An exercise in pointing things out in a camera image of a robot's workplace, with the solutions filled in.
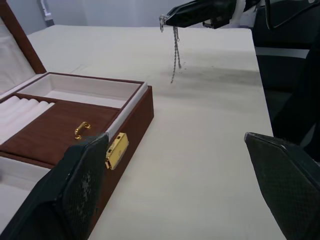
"cable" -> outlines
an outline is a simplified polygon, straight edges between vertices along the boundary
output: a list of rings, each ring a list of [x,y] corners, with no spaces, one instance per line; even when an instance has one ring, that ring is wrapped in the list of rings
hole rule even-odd
[[[282,27],[283,25],[289,23],[293,19],[299,17],[300,15],[304,14],[305,12],[320,6],[320,1],[319,2],[314,2],[312,5],[307,6],[306,8],[302,9],[301,11],[297,12],[295,15],[289,17],[287,20],[283,21],[282,23],[272,26],[272,21],[271,21],[271,4],[270,0],[265,0],[265,18],[266,18],[266,25],[270,31],[274,31],[275,29],[278,29]]]

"gold clasp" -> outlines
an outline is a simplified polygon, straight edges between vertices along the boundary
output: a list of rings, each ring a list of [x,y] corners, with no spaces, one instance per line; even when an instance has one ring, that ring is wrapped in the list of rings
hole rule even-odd
[[[81,131],[81,129],[90,129],[91,128],[91,125],[89,123],[87,123],[86,121],[84,121],[83,123],[80,124],[80,126],[78,126],[76,128],[76,130],[74,130],[74,135],[75,135],[75,139],[77,140],[80,140],[82,137],[81,135],[79,134],[79,132]]]
[[[129,145],[127,134],[119,133],[112,145],[106,152],[105,166],[107,169],[114,170],[122,157],[124,156]]]

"white tablecloth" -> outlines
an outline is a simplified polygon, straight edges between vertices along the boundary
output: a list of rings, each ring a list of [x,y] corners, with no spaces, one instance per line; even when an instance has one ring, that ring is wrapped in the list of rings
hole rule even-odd
[[[50,72],[147,81],[154,120],[91,240],[284,240],[244,143],[272,135],[251,32],[56,25],[29,35]]]

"table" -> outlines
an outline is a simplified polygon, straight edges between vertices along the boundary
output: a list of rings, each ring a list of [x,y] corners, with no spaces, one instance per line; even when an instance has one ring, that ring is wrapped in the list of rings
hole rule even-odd
[[[147,81],[155,117],[91,240],[284,240],[244,143],[272,135],[247,29],[56,25],[29,35],[50,72]]]

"wooden jewelry box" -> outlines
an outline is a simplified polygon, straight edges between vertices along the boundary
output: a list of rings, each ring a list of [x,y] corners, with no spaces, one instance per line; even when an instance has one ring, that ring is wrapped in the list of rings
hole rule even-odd
[[[110,144],[128,145],[119,162],[106,159],[93,229],[154,117],[152,87],[46,72],[3,0],[0,16],[0,233],[69,146],[107,133]]]

